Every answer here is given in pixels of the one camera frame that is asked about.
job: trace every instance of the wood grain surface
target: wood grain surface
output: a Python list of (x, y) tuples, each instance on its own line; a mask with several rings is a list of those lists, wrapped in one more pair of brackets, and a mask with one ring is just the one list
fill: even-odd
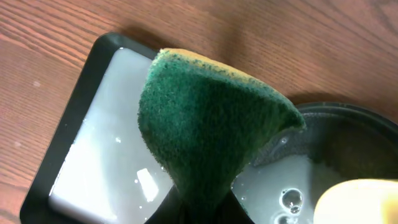
[(0, 223), (19, 223), (95, 39), (116, 31), (398, 121), (396, 0), (0, 0)]

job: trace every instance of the scrub sponge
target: scrub sponge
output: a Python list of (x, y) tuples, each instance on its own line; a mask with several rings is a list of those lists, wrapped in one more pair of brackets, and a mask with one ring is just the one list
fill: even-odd
[(304, 128), (295, 106), (260, 80), (182, 49), (152, 62), (139, 102), (139, 129), (194, 220), (209, 219), (258, 149)]

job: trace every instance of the soap bubble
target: soap bubble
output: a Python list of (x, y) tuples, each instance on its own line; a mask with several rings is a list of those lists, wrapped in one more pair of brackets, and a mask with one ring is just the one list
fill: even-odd
[(298, 206), (298, 208), (300, 208), (303, 204), (302, 194), (297, 189), (286, 190), (285, 193), (282, 193), (280, 196), (280, 203), (283, 207), (288, 209), (291, 209), (294, 206)]

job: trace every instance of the black bowl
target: black bowl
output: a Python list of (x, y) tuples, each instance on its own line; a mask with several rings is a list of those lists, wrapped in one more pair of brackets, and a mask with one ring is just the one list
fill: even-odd
[[(297, 108), (307, 129), (285, 131), (264, 146), (237, 176), (211, 223), (312, 223), (318, 199), (331, 186), (398, 179), (396, 124), (343, 103)], [(174, 187), (147, 224), (160, 222), (191, 223)]]

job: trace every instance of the black plastic tray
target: black plastic tray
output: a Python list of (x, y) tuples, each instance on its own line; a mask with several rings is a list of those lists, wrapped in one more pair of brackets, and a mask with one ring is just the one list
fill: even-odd
[(156, 51), (116, 33), (102, 35), (95, 41), (50, 146), (22, 204), (19, 214), (22, 224), (81, 224), (53, 211), (48, 203), (49, 193), (112, 56), (121, 47), (131, 49), (150, 59), (156, 56)]

